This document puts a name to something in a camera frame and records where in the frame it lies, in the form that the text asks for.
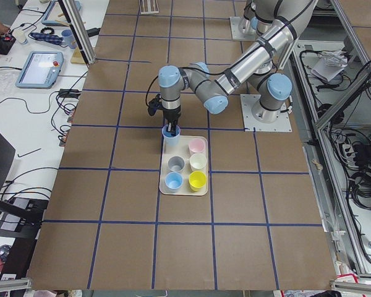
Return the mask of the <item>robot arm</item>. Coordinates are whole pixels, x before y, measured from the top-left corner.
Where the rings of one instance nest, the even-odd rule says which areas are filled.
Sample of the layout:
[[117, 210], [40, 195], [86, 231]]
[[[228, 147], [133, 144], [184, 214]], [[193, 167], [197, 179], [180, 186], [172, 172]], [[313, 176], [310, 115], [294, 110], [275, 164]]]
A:
[[283, 101], [292, 90], [291, 81], [276, 73], [273, 58], [285, 46], [296, 41], [312, 17], [315, 1], [247, 1], [244, 20], [256, 31], [257, 39], [231, 66], [216, 74], [215, 80], [203, 62], [187, 67], [164, 66], [158, 73], [160, 94], [148, 103], [148, 112], [161, 110], [167, 124], [164, 134], [179, 134], [181, 91], [191, 89], [211, 114], [219, 114], [228, 105], [228, 96], [248, 82], [260, 92], [254, 105], [255, 118], [272, 123]]
[[256, 3], [253, 0], [246, 0], [243, 16], [239, 22], [239, 31], [246, 36], [258, 33], [260, 35], [267, 31], [265, 23], [259, 21], [255, 16]]

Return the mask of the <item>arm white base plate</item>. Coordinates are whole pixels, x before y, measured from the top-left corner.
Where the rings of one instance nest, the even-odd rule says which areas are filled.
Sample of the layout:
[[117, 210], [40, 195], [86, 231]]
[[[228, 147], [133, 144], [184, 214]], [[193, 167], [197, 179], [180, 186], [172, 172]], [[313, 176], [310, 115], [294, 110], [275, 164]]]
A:
[[241, 110], [247, 132], [292, 132], [285, 101], [280, 110], [268, 111], [260, 105], [260, 95], [241, 94]]
[[235, 41], [254, 41], [258, 20], [252, 17], [247, 20], [243, 17], [230, 17], [231, 36]]

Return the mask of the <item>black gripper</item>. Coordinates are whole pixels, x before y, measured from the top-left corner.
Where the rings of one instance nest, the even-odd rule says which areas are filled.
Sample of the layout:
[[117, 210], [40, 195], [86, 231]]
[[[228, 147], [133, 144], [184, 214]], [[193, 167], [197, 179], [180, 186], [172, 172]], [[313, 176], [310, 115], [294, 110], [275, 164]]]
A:
[[163, 108], [163, 116], [167, 120], [166, 132], [170, 132], [171, 136], [178, 135], [178, 120], [181, 117], [181, 107], [178, 106], [175, 109]]

